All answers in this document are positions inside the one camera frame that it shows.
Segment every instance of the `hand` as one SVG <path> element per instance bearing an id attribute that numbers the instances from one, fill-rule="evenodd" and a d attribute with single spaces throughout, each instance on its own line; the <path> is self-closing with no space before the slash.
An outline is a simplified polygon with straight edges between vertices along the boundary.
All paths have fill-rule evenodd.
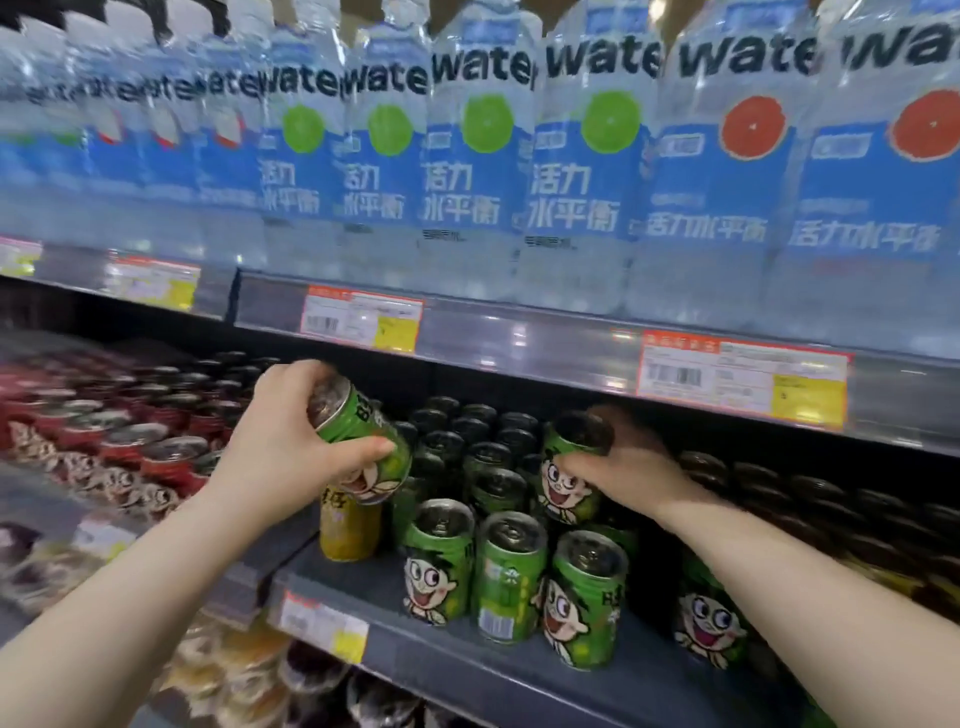
<path id="1" fill-rule="evenodd" d="M 394 443 L 382 437 L 335 445 L 320 438 L 307 419 L 307 404 L 317 384 L 333 374 L 312 359 L 268 369 L 198 497 L 216 498 L 231 514 L 263 529 L 320 497 L 327 483 L 393 452 Z"/>
<path id="2" fill-rule="evenodd" d="M 670 457 L 651 430 L 640 429 L 619 407 L 592 407 L 590 414 L 613 428 L 613 447 L 606 457 L 569 452 L 556 458 L 562 471 L 583 478 L 608 497 L 658 522 L 664 528 L 664 511 L 681 500 L 713 500 L 690 480 Z"/>

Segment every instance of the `price label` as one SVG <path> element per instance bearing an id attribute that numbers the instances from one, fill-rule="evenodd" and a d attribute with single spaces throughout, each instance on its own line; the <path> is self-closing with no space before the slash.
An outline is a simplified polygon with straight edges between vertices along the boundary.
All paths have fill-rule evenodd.
<path id="1" fill-rule="evenodd" d="M 283 632 L 353 665 L 360 665 L 363 661 L 370 632 L 370 625 L 362 619 L 289 590 L 283 596 L 279 627 Z"/>
<path id="2" fill-rule="evenodd" d="M 312 285 L 303 301 L 300 333 L 384 352 L 413 353 L 423 301 Z"/>
<path id="3" fill-rule="evenodd" d="M 189 311 L 200 274 L 196 265 L 118 255 L 107 264 L 106 292 L 127 301 Z"/>
<path id="4" fill-rule="evenodd" d="M 0 237 L 0 275 L 29 278 L 43 255 L 43 246 L 28 240 Z"/>
<path id="5" fill-rule="evenodd" d="M 636 393 L 843 429 L 852 359 L 848 353 L 647 330 Z"/>
<path id="6" fill-rule="evenodd" d="M 105 561 L 112 561 L 136 541 L 136 534 L 109 522 L 103 516 L 87 516 L 73 535 L 73 547 Z"/>

